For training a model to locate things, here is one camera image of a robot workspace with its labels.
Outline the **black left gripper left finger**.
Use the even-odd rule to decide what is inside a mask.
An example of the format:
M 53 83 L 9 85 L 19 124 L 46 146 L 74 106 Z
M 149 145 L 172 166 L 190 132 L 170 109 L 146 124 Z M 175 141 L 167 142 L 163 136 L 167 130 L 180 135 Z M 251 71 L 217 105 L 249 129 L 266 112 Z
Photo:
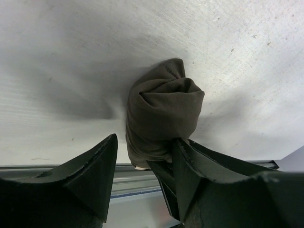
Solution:
M 117 150 L 117 136 L 111 134 L 92 149 L 41 173 L 34 180 L 51 187 L 57 185 L 73 203 L 105 223 Z

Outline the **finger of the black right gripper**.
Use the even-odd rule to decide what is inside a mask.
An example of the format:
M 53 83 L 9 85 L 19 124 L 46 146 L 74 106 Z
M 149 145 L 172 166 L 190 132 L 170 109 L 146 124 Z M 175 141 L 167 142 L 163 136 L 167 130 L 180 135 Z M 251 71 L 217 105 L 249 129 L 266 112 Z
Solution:
M 173 218 L 179 219 L 180 215 L 172 163 L 166 161 L 147 161 L 147 163 L 158 179 L 169 214 Z

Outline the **brown underwear cream waistband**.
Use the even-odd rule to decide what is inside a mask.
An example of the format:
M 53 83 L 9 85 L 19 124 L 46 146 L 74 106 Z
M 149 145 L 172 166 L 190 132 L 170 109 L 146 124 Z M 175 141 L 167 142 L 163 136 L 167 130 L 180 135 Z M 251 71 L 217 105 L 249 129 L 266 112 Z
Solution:
M 204 98 L 185 75 L 183 60 L 163 61 L 131 87 L 126 108 L 126 144 L 131 164 L 139 170 L 148 162 L 171 162 L 169 146 L 187 140 L 197 127 Z

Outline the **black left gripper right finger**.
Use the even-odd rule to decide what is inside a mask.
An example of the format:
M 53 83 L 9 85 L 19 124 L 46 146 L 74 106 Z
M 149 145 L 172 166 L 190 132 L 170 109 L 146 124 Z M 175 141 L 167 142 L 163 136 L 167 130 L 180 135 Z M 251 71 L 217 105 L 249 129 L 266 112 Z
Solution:
M 173 145 L 173 175 L 182 221 L 278 221 L 265 174 L 277 171 L 205 148 Z

